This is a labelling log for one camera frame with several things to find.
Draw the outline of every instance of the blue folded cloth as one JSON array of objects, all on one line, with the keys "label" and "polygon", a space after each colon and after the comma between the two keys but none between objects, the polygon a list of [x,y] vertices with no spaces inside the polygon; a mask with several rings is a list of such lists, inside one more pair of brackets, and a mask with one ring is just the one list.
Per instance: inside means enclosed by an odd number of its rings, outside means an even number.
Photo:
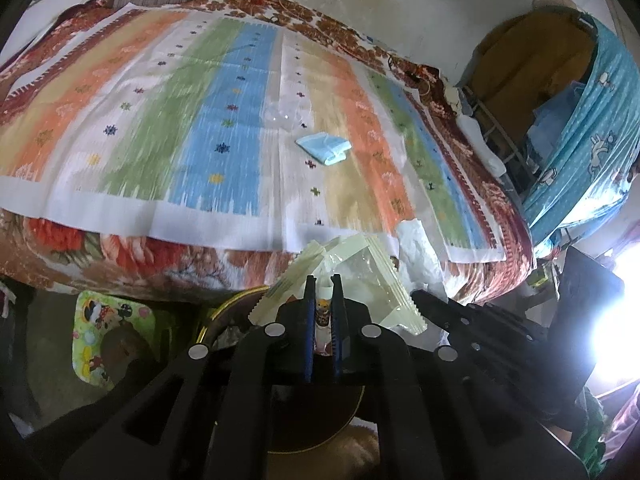
[{"label": "blue folded cloth", "polygon": [[325,132],[300,137],[296,140],[296,144],[325,166],[345,160],[347,155],[344,152],[351,149],[351,143],[348,140]]}]

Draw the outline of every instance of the bed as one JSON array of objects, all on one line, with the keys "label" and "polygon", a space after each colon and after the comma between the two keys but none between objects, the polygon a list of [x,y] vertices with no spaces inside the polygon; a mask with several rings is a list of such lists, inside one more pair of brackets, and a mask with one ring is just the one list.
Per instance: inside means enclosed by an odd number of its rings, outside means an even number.
[{"label": "bed", "polygon": [[[419,218],[450,297],[500,296],[534,266],[529,231],[445,90],[289,0],[92,0],[0,75],[0,272],[206,301],[273,283],[311,239],[371,232],[394,254]],[[348,160],[294,146],[318,131]]]}]

